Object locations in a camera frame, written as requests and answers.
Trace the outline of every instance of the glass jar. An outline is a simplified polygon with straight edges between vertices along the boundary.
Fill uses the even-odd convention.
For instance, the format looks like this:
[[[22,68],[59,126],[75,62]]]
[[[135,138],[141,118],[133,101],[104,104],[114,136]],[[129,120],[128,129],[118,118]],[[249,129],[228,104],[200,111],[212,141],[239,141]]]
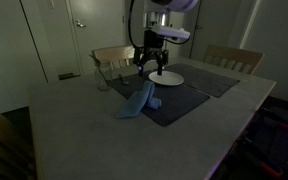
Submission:
[[[102,64],[100,62],[95,62],[95,81],[96,87],[100,91],[111,89],[112,69],[110,63]]]

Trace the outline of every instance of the blue cloth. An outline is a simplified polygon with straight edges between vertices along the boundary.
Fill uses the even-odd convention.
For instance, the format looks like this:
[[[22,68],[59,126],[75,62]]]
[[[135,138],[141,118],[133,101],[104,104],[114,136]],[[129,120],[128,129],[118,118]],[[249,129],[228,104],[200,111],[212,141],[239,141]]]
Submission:
[[[117,113],[117,118],[136,117],[144,106],[152,109],[160,108],[162,106],[162,101],[153,97],[154,91],[154,83],[145,81],[143,89],[132,94],[126,104]]]

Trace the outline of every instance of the cables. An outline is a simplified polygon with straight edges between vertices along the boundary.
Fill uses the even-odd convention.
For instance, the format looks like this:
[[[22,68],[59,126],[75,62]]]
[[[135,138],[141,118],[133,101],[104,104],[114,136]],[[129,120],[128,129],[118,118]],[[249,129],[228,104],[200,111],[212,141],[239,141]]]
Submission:
[[[168,40],[168,39],[164,39],[165,41],[167,41],[167,42],[169,42],[169,43],[172,43],[172,44],[176,44],[176,45],[181,45],[181,44],[185,44],[185,43],[187,43],[189,40],[190,40],[190,37],[188,37],[185,41],[183,41],[183,42],[174,42],[174,41],[171,41],[171,40]]]
[[[133,47],[138,48],[133,42],[132,32],[131,32],[131,19],[132,19],[133,5],[134,5],[134,0],[131,1],[130,11],[129,11],[129,15],[128,15],[128,26],[127,26],[128,27],[128,37],[129,37]]]

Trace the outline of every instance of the table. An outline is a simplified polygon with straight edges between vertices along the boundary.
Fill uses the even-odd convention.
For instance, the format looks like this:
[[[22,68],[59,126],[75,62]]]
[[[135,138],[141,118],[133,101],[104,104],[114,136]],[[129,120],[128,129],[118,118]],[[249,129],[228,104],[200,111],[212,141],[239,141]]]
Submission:
[[[275,82],[182,57],[170,62],[241,81],[167,127],[142,113],[116,119],[126,100],[114,89],[98,91],[92,75],[31,89],[38,178],[208,179]]]

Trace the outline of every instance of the door handle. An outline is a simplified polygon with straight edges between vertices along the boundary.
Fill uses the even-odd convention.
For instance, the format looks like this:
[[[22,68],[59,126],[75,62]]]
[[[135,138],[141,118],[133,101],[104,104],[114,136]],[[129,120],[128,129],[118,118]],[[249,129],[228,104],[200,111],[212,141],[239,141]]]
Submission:
[[[86,28],[86,25],[82,24],[79,19],[76,20],[75,22],[76,22],[76,27],[78,27],[78,28]]]

